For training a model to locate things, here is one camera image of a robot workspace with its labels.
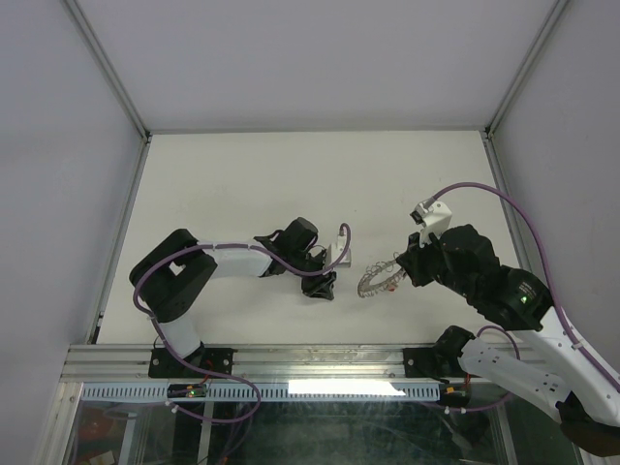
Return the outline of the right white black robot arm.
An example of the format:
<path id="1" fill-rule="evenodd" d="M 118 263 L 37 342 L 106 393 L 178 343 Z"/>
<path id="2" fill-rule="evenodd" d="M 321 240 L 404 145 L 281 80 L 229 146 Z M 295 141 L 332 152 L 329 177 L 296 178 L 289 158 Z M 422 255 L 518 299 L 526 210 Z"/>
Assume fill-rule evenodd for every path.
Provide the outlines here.
<path id="1" fill-rule="evenodd" d="M 487 321 L 528 344 L 545 361 L 539 369 L 503 356 L 470 331 L 450 326 L 434 345 L 438 371 L 485 378 L 558 422 L 576 446 L 599 457 L 619 453 L 619 374 L 572 326 L 563 326 L 548 287 L 534 274 L 502 265 L 491 241 L 472 226 L 408 239 L 396 259 L 416 287 L 436 282 Z"/>

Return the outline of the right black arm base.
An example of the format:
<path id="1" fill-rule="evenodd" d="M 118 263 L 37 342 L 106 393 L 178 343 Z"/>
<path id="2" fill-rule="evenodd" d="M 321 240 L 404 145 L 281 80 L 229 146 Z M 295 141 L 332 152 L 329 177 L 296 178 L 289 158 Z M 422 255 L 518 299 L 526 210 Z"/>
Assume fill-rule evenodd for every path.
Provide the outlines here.
<path id="1" fill-rule="evenodd" d="M 429 378 L 445 384 L 464 380 L 467 373 L 457 360 L 463 352 L 463 348 L 438 349 L 435 346 L 404 348 L 402 355 L 405 377 Z"/>

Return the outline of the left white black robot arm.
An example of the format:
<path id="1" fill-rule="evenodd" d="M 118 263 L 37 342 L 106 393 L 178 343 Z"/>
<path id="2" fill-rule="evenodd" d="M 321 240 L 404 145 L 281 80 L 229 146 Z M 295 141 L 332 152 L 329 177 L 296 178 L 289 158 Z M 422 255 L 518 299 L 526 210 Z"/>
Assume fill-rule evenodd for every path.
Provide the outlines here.
<path id="1" fill-rule="evenodd" d="M 205 346 L 188 312 L 209 281 L 290 272 L 301 278 L 304 295 L 332 300 L 335 267 L 347 260 L 351 239 L 351 228 L 344 223 L 335 245 L 337 256 L 326 248 L 314 254 L 318 230 L 302 217 L 283 230 L 244 242 L 201 242 L 189 230 L 177 229 L 130 272 L 133 303 L 153 325 L 178 374 L 208 374 L 212 370 Z"/>

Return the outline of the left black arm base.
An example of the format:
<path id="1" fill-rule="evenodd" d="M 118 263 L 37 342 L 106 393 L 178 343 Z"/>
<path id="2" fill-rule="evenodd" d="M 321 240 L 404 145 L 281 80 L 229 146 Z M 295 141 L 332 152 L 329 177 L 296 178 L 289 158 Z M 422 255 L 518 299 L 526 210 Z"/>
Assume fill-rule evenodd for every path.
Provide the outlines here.
<path id="1" fill-rule="evenodd" d="M 235 349 L 226 347 L 206 347 L 197 349 L 185 361 L 200 369 L 199 372 L 179 362 L 165 347 L 151 351 L 148 377 L 151 379 L 203 379 L 203 370 L 230 375 L 233 367 Z"/>

